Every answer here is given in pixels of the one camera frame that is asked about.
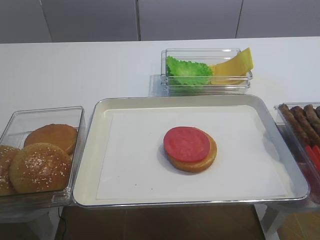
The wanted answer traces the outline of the sesame bun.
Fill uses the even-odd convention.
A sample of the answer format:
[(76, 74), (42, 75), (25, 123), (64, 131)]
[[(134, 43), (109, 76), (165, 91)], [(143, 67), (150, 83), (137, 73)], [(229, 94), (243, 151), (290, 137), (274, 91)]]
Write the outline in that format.
[(11, 161), (9, 180), (19, 194), (60, 191), (69, 181), (72, 160), (50, 143), (25, 146)]
[(15, 190), (10, 182), (9, 168), (12, 160), (20, 151), (9, 145), (0, 146), (0, 195), (8, 196), (15, 194)]

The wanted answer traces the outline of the bottom bun on tray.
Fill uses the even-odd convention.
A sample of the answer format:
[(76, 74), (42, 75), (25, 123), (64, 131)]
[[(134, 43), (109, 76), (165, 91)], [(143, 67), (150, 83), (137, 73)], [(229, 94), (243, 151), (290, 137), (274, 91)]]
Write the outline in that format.
[(210, 152), (208, 155), (201, 161), (198, 162), (181, 162), (176, 160), (175, 158), (171, 157), (164, 149), (169, 161), (172, 163), (172, 165), (182, 171), (190, 172), (190, 173), (199, 173), (206, 169), (208, 169), (212, 163), (214, 162), (216, 156), (217, 156), (217, 144), (214, 141), (214, 139), (208, 135), (206, 132), (204, 132), (205, 135), (208, 137), (210, 141)]

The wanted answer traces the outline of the brown meat patty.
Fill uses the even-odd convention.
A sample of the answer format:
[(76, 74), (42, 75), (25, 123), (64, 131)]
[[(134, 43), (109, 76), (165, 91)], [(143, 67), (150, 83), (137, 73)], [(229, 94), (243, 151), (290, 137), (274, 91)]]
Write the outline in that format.
[(307, 120), (306, 113), (304, 109), (300, 106), (295, 106), (290, 109), (291, 113), (294, 115), (295, 119), (299, 122), (300, 126), (306, 132), (311, 146), (320, 146), (320, 135), (312, 128), (311, 124)]
[(320, 118), (320, 106), (315, 109), (317, 116)]
[(305, 115), (306, 115), (308, 122), (310, 123), (312, 128), (315, 130), (315, 132), (318, 135), (320, 135), (320, 118), (316, 114), (316, 112), (313, 108), (313, 105), (308, 104), (303, 109), (304, 109), (304, 112), (305, 112)]
[(293, 132), (295, 133), (296, 137), (300, 141), (300, 143), (305, 147), (311, 144), (310, 139), (306, 132), (303, 130), (299, 122), (295, 119), (294, 115), (290, 111), (289, 107), (286, 104), (281, 104), (279, 106), (279, 110), (281, 111), (282, 115), (285, 117), (286, 121), (290, 123)]

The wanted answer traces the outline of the clear left bun container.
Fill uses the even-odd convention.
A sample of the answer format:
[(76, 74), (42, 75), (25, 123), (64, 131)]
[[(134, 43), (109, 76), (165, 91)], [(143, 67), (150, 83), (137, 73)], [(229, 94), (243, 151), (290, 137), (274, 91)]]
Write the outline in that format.
[(20, 149), (25, 147), (27, 136), (34, 130), (50, 124), (65, 124), (76, 128), (77, 139), (66, 187), (62, 190), (18, 193), (0, 196), (0, 208), (4, 211), (42, 209), (67, 206), (73, 202), (73, 190), (85, 143), (84, 109), (81, 106), (16, 111), (12, 114), (0, 137), (0, 145)]

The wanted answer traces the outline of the green lettuce leaf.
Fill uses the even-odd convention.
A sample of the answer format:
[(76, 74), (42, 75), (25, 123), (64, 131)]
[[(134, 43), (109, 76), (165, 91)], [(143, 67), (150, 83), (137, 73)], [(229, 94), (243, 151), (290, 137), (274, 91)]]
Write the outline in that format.
[(166, 70), (170, 85), (209, 85), (213, 70), (205, 63), (166, 58)]

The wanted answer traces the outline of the flat bun bottom in container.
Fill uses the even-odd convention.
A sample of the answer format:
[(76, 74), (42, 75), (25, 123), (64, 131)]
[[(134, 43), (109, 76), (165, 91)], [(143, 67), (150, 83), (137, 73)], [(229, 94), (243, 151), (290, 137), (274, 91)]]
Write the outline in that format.
[(78, 132), (67, 124), (49, 124), (32, 131), (24, 141), (24, 147), (35, 143), (49, 143), (60, 147), (68, 155), (75, 149)]

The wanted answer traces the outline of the red tomato slice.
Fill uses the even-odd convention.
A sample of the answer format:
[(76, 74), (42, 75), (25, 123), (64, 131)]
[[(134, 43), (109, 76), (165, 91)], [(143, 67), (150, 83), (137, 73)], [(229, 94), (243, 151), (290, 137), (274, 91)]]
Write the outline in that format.
[(184, 163), (202, 161), (211, 148), (210, 140), (203, 131), (187, 126), (170, 129), (164, 136), (163, 145), (167, 154)]
[(316, 165), (320, 166), (320, 148), (317, 145), (312, 147), (312, 152), (315, 155)]
[(320, 171), (320, 159), (319, 159), (319, 154), (316, 153), (316, 146), (311, 148), (309, 145), (305, 147), (305, 150), (307, 152), (307, 155), (311, 159), (312, 163), (314, 164), (315, 168), (317, 171)]

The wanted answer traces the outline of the white paper sheet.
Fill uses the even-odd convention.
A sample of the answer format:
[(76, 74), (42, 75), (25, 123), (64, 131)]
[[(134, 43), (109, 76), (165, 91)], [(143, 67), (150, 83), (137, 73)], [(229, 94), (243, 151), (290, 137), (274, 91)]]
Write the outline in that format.
[[(258, 200), (295, 188), (257, 111), (250, 106), (114, 109), (96, 197), (139, 202)], [(176, 169), (163, 139), (174, 127), (196, 127), (217, 144), (200, 173)]]

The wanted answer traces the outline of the lower yellow cheese slice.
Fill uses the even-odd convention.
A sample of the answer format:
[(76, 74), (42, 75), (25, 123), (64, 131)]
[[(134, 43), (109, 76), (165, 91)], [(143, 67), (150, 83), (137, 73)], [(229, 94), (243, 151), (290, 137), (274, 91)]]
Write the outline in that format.
[[(212, 73), (215, 73), (216, 70), (216, 65), (208, 65), (211, 70)], [(247, 76), (246, 73), (242, 74), (241, 77), (245, 77)], [(243, 83), (245, 80), (241, 80), (241, 79), (236, 79), (236, 80), (226, 80), (226, 79), (222, 79), (222, 78), (212, 78), (212, 80), (210, 81), (211, 85), (240, 85), (241, 83)]]

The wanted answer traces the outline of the clear lettuce cheese container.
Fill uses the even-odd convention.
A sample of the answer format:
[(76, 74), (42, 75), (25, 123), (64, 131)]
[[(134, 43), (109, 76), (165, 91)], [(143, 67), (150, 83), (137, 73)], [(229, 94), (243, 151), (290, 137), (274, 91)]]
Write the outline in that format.
[(245, 94), (251, 86), (252, 70), (246, 76), (215, 76), (223, 80), (244, 80), (238, 85), (172, 85), (167, 76), (166, 59), (168, 56), (177, 60), (217, 65), (234, 58), (239, 52), (238, 48), (168, 48), (161, 53), (161, 84), (169, 96), (197, 96), (218, 94)]

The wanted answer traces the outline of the left sesame bun top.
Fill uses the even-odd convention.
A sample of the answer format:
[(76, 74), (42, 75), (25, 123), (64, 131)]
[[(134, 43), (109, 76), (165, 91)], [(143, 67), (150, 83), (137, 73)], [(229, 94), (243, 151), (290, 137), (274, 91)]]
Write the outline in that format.
[(12, 160), (20, 151), (9, 145), (0, 146), (0, 195), (8, 196), (15, 194), (15, 190), (10, 182), (9, 168)]

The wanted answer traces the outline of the yellow cheese slice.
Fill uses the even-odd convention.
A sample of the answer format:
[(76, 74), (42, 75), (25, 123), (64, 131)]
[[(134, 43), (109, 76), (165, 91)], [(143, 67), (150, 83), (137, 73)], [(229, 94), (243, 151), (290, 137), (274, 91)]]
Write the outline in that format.
[(215, 66), (214, 74), (219, 77), (236, 77), (245, 75), (254, 68), (251, 49), (248, 47), (232, 59)]
[[(216, 65), (208, 65), (211, 70), (212, 73), (215, 73), (216, 70)], [(242, 74), (241, 77), (245, 77), (247, 76), (246, 73)], [(226, 79), (222, 79), (222, 78), (212, 78), (212, 80), (210, 81), (211, 85), (240, 85), (241, 83), (243, 83), (245, 80), (241, 80), (241, 79), (236, 79), (236, 80), (226, 80)]]

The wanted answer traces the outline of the right sesame bun top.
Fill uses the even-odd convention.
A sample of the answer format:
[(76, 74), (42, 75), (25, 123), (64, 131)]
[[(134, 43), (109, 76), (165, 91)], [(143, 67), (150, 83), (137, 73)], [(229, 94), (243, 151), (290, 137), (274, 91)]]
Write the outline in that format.
[(9, 180), (19, 194), (60, 191), (69, 181), (72, 160), (50, 143), (25, 146), (11, 161)]

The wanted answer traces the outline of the clear right patty container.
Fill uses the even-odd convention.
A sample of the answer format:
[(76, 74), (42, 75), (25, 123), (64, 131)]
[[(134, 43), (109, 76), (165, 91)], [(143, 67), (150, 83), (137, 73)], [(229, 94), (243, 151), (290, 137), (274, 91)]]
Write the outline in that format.
[[(313, 105), (314, 110), (320, 106), (319, 102), (300, 102), (300, 103), (283, 103), (287, 105), (291, 111), (291, 108), (299, 106), (304, 109), (306, 105)], [(316, 203), (320, 203), (320, 172), (317, 171), (315, 165), (309, 158), (305, 147), (298, 140), (297, 136), (293, 132), (293, 129), (283, 116), (282, 112), (279, 110), (280, 105), (274, 107), (277, 110), (277, 115), (280, 116), (279, 121), (276, 122), (283, 139), (285, 140), (287, 146), (289, 147), (292, 155), (295, 158), (300, 170), (302, 171), (305, 179), (307, 180), (310, 186), (309, 199)]]

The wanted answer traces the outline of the upper yellow cheese slice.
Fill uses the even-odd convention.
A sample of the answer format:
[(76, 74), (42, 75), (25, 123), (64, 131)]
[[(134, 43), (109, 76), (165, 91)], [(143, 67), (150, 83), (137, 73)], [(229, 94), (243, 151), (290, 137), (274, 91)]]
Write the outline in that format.
[(236, 77), (245, 75), (254, 68), (251, 49), (248, 47), (232, 59), (215, 66), (214, 74), (219, 77)]

